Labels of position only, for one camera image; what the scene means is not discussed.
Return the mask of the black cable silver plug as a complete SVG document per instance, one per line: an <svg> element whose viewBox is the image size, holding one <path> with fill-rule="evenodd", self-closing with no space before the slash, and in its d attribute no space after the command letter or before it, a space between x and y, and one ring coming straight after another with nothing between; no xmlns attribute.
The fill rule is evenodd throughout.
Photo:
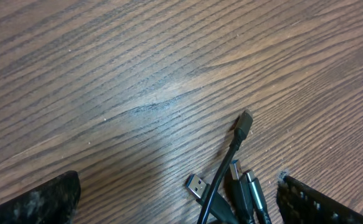
<svg viewBox="0 0 363 224"><path fill-rule="evenodd" d="M265 196L260 185L258 177L255 176L253 170L248 170L245 173L248 181L248 186L252 195L253 204L260 224L272 224L268 213Z"/></svg>

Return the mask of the black USB-A cable blue insert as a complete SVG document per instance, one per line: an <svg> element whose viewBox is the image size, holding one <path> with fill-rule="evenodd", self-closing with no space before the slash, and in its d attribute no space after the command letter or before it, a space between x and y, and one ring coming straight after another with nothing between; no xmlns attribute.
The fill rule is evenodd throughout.
<svg viewBox="0 0 363 224"><path fill-rule="evenodd" d="M203 205L209 193L210 184L206 184L197 175L192 174L187 181L186 188L196 198L196 201ZM238 224L229 203L218 192L214 195L210 214L222 223Z"/></svg>

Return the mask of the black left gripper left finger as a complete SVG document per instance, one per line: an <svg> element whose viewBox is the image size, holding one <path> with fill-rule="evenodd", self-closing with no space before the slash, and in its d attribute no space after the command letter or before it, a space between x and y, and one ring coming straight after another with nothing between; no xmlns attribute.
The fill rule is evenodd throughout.
<svg viewBox="0 0 363 224"><path fill-rule="evenodd" d="M78 173L70 170L0 204L0 224L71 224L80 196Z"/></svg>

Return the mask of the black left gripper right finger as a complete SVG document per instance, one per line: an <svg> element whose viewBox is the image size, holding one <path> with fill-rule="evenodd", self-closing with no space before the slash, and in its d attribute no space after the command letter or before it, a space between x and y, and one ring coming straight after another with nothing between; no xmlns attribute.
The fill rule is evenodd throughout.
<svg viewBox="0 0 363 224"><path fill-rule="evenodd" d="M285 224L363 224L363 215L286 175L276 202Z"/></svg>

